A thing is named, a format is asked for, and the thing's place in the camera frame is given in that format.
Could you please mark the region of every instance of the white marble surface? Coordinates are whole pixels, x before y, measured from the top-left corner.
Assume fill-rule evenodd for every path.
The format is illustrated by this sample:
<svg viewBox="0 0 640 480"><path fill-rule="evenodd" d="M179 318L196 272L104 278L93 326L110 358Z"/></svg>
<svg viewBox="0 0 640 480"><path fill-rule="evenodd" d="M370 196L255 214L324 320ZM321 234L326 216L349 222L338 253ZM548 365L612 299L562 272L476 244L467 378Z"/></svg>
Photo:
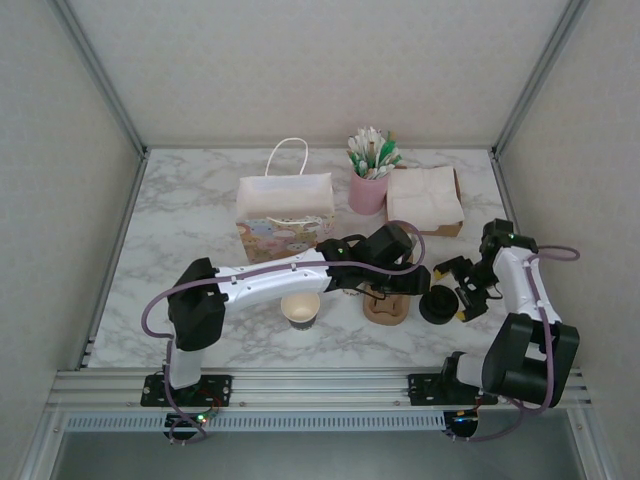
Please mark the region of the white marble surface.
<svg viewBox="0 0 640 480"><path fill-rule="evenodd" d="M189 263L208 256L213 265L244 265L247 259L235 227L235 196L241 176L261 175L268 149L154 150L89 367L157 367L164 340L147 337L140 314L157 293L174 285ZM285 149L274 160L274 174L297 172L300 150ZM459 176L465 225L457 238L425 237L425 265L457 255L476 261L483 225L505 218L487 152L482 150L405 150L408 166L453 165ZM347 205L348 159L342 149L312 149L307 171L331 171L336 201L336 236L371 234L384 212L363 217ZM205 355L206 367L408 367L436 366L455 350L483 352L505 317L502 302L463 324L454 319L427 323L413 298L400 325L384 327L362 314L362 297L341 291L323 294L316 325L299 332L289 327L279 300L225 319L221 340ZM151 313L155 330L169 330L166 301Z"/></svg>

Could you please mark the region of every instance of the cardboard box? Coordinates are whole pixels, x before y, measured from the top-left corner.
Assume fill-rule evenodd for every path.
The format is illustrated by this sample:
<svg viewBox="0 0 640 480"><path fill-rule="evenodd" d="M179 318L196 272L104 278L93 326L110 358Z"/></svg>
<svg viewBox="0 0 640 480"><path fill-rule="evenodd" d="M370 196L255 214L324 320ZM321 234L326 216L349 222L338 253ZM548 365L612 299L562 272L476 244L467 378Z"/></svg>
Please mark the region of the cardboard box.
<svg viewBox="0 0 640 480"><path fill-rule="evenodd" d="M404 165L399 165L399 166L396 166L396 168L405 169L407 167L405 167ZM453 169L453 181L456 184L456 196L458 197L458 201L460 202L460 205L462 205L461 196L460 196L460 183L458 182L458 173L456 172L455 168ZM386 213L385 215L386 215L387 221L389 221L389 214ZM420 233L422 235L430 235L432 237L457 237L458 234L460 233L460 230L462 230L462 225L464 225L464 222L458 222L453 225L440 225L437 230L434 230L432 232L421 230Z"/></svg>

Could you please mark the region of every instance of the pink pencil cup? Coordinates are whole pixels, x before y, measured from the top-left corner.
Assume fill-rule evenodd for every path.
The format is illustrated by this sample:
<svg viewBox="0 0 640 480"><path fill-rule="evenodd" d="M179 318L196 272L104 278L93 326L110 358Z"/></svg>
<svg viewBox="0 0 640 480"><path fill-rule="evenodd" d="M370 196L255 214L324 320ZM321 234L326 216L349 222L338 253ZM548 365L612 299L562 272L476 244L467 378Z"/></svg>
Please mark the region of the pink pencil cup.
<svg viewBox="0 0 640 480"><path fill-rule="evenodd" d="M351 170L349 206L360 215L373 215L382 210L387 195L389 174L377 180L366 180Z"/></svg>

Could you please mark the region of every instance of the paper cup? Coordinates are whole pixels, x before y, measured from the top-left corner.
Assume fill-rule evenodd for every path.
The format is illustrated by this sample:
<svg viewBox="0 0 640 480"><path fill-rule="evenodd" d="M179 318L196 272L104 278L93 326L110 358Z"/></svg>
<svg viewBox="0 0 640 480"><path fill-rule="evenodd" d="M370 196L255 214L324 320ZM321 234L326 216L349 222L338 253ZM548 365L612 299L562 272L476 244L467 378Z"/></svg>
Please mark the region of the paper cup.
<svg viewBox="0 0 640 480"><path fill-rule="evenodd" d="M282 297L280 308L293 328L308 330L316 321L320 296L317 293L298 293Z"/></svg>

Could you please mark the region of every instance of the white napkin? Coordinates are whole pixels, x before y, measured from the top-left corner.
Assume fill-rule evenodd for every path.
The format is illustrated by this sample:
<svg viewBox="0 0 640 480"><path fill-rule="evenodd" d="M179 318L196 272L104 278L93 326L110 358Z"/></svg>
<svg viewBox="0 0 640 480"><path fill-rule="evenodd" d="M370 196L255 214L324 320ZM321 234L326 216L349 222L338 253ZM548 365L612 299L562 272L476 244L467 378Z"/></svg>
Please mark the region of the white napkin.
<svg viewBox="0 0 640 480"><path fill-rule="evenodd" d="M389 177L387 212L389 220L404 220L427 232L464 220L453 167L394 169Z"/></svg>

